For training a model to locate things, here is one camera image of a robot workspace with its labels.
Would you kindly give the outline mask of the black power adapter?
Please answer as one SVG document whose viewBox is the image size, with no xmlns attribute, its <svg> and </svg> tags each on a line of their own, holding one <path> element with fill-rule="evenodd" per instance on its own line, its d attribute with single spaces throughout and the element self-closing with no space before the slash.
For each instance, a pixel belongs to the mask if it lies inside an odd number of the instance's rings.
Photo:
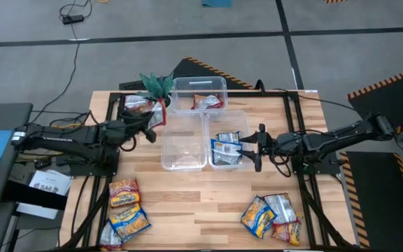
<svg viewBox="0 0 403 252">
<path fill-rule="evenodd" d="M 62 24 L 63 25 L 71 25 L 78 22 L 84 21 L 83 15 L 63 15 L 62 16 Z"/>
</svg>

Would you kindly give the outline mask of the green artificial potted plant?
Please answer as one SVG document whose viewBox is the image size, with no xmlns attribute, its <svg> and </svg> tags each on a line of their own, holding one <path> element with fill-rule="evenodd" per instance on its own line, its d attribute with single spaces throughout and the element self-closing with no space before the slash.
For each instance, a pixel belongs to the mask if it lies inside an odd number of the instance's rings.
<svg viewBox="0 0 403 252">
<path fill-rule="evenodd" d="M 149 76 L 142 73 L 139 75 L 147 92 L 137 92 L 136 94 L 154 102 L 162 99 L 165 106 L 169 107 L 171 105 L 170 93 L 174 87 L 173 73 L 167 77 L 160 76 L 159 78 L 154 73 L 151 73 Z"/>
</svg>

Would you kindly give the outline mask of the white printed paper sheet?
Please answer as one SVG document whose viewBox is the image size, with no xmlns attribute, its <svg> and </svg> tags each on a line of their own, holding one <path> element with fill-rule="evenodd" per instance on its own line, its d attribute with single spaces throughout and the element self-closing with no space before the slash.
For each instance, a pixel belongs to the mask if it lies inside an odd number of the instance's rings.
<svg viewBox="0 0 403 252">
<path fill-rule="evenodd" d="M 67 194 L 70 186 L 71 177 L 55 170 L 36 171 L 29 183 L 29 187 L 58 195 Z"/>
</svg>

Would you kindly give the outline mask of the blue Maruchan noodle packet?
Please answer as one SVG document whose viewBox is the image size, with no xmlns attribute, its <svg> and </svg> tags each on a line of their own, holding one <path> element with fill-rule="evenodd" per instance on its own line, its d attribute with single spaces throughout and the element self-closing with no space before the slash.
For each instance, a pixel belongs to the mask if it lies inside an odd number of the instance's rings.
<svg viewBox="0 0 403 252">
<path fill-rule="evenodd" d="M 214 165 L 237 165 L 241 159 L 242 144 L 211 139 Z"/>
<path fill-rule="evenodd" d="M 255 196 L 241 216 L 241 223 L 252 235 L 262 239 L 276 217 L 277 214 L 264 199 L 260 196 Z"/>
<path fill-rule="evenodd" d="M 124 211 L 111 216 L 108 222 L 122 243 L 129 241 L 134 235 L 151 226 L 139 203 L 131 204 Z"/>
<path fill-rule="evenodd" d="M 216 139 L 221 142 L 238 144 L 239 143 L 239 132 L 218 133 L 218 134 L 216 134 Z"/>
</svg>

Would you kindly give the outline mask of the black shelf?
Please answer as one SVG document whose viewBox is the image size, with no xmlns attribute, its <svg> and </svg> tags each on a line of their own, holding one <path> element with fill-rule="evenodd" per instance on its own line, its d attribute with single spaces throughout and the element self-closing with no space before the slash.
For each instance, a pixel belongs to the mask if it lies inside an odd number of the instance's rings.
<svg viewBox="0 0 403 252">
<path fill-rule="evenodd" d="M 29 187 L 22 183 L 7 181 L 1 195 L 1 201 L 65 210 L 67 196 Z"/>
</svg>

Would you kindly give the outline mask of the yellow Maruchan noodle packet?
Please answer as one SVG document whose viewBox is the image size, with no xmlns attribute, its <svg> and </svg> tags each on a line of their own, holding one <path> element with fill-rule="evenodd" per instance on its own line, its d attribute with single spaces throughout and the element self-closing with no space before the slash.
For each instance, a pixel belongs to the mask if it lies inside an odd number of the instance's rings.
<svg viewBox="0 0 403 252">
<path fill-rule="evenodd" d="M 296 219 L 293 222 L 284 224 L 273 224 L 271 237 L 295 246 L 299 246 L 301 229 L 301 217 L 296 216 Z"/>
<path fill-rule="evenodd" d="M 109 184 L 109 202 L 112 208 L 141 201 L 139 186 L 136 178 L 127 178 Z"/>
</svg>

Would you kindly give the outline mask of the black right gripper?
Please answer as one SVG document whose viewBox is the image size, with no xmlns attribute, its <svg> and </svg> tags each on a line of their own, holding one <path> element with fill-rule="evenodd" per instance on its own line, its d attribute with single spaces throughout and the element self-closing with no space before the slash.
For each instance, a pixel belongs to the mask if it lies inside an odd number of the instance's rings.
<svg viewBox="0 0 403 252">
<path fill-rule="evenodd" d="M 264 124 L 259 124 L 258 131 L 256 134 L 246 136 L 239 139 L 240 142 L 244 143 L 256 143 L 257 142 L 257 153 L 253 150 L 240 150 L 240 153 L 247 158 L 255 158 L 255 171 L 262 171 L 262 158 L 268 156 L 270 162 L 275 166 L 275 168 L 281 172 L 281 169 L 274 157 L 274 140 L 268 132 L 266 132 L 266 127 Z"/>
</svg>

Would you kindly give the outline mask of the plain white paper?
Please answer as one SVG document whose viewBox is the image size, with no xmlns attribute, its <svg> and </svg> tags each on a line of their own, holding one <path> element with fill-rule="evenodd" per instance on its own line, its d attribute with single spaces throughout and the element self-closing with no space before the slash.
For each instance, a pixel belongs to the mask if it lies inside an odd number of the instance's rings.
<svg viewBox="0 0 403 252">
<path fill-rule="evenodd" d="M 19 213 L 29 214 L 51 220 L 55 219 L 55 217 L 58 214 L 58 210 L 56 209 L 45 208 L 42 206 L 36 206 L 33 204 L 26 204 L 26 203 L 19 203 L 16 211 Z"/>
</svg>

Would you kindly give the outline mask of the clear plastic bin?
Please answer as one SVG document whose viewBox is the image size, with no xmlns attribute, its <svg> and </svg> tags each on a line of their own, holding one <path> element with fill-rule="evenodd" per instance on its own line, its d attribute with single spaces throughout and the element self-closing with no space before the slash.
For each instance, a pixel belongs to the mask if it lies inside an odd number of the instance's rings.
<svg viewBox="0 0 403 252">
<path fill-rule="evenodd" d="M 194 110 L 194 95 L 217 95 L 223 101 L 222 108 Z M 225 111 L 228 107 L 227 84 L 223 77 L 181 77 L 174 79 L 174 87 L 171 91 L 171 109 L 176 113 L 201 112 L 210 113 Z"/>
<path fill-rule="evenodd" d="M 207 165 L 204 114 L 168 113 L 162 133 L 161 166 L 171 172 L 200 172 Z"/>
<path fill-rule="evenodd" d="M 205 117 L 206 130 L 206 150 L 208 151 L 209 164 L 215 170 L 233 170 L 243 169 L 253 166 L 250 158 L 241 155 L 238 164 L 233 165 L 214 165 L 211 152 L 211 139 L 216 139 L 216 134 L 224 132 L 239 132 L 239 139 L 251 135 L 248 125 L 246 112 L 244 111 L 221 111 L 210 112 Z M 239 142 L 242 144 L 242 150 L 251 151 L 253 148 L 250 143 Z"/>
</svg>

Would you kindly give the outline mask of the white-backed Maruchan noodle packet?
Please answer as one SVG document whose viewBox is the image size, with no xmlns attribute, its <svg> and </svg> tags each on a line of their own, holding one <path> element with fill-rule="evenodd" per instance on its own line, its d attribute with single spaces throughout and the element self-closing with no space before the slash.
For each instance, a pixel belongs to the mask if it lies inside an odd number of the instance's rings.
<svg viewBox="0 0 403 252">
<path fill-rule="evenodd" d="M 122 241 L 119 235 L 111 227 L 110 223 L 106 223 L 100 236 L 99 249 L 101 251 L 121 251 Z"/>
<path fill-rule="evenodd" d="M 297 220 L 296 213 L 287 193 L 266 195 L 264 196 L 264 200 L 276 214 L 273 220 L 274 225 L 285 225 L 294 223 Z"/>
</svg>

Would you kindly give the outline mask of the blue floor mat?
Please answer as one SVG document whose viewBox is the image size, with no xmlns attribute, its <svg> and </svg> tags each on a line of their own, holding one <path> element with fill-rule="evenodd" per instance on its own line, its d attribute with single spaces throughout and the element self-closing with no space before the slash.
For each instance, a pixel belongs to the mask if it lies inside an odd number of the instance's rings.
<svg viewBox="0 0 403 252">
<path fill-rule="evenodd" d="M 201 4 L 207 8 L 231 8 L 233 0 L 201 0 Z"/>
</svg>

